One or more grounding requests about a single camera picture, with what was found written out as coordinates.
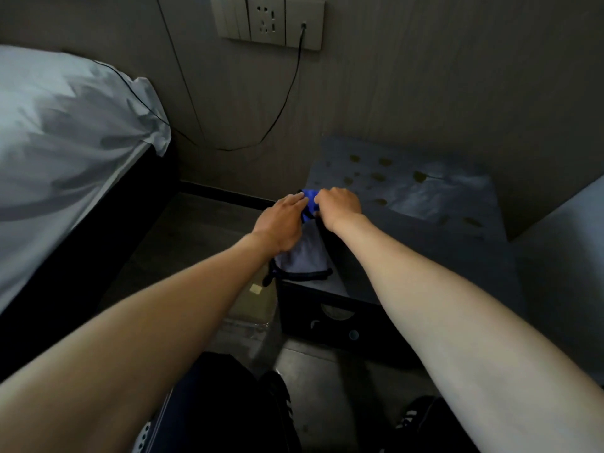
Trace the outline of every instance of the mattress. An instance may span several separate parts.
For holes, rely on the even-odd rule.
[[[0,312],[170,127],[146,78],[0,46]]]

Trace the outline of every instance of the hand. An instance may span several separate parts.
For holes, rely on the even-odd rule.
[[[315,197],[325,227],[335,232],[336,222],[361,214],[359,198],[347,189],[321,189]]]
[[[306,204],[308,197],[302,192],[277,200],[262,212],[252,233],[268,237],[274,245],[274,255],[289,251],[302,236],[300,215]]]

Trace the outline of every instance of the black bed frame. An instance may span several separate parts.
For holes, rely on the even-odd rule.
[[[0,382],[89,320],[179,187],[176,150],[150,147],[0,314]]]

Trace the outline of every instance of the forearm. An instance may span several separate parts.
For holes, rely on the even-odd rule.
[[[361,215],[336,233],[479,448],[601,446],[601,389],[535,329]]]
[[[0,449],[127,447],[272,256],[262,236],[246,236],[57,343],[0,386]]]

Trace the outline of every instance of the folded cloth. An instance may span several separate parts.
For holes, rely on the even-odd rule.
[[[333,273],[328,265],[327,251],[314,213],[318,210],[314,198],[318,191],[303,190],[309,204],[302,212],[302,237],[287,252],[282,252],[269,262],[269,272],[262,281],[268,286],[273,278],[291,281],[327,280]]]

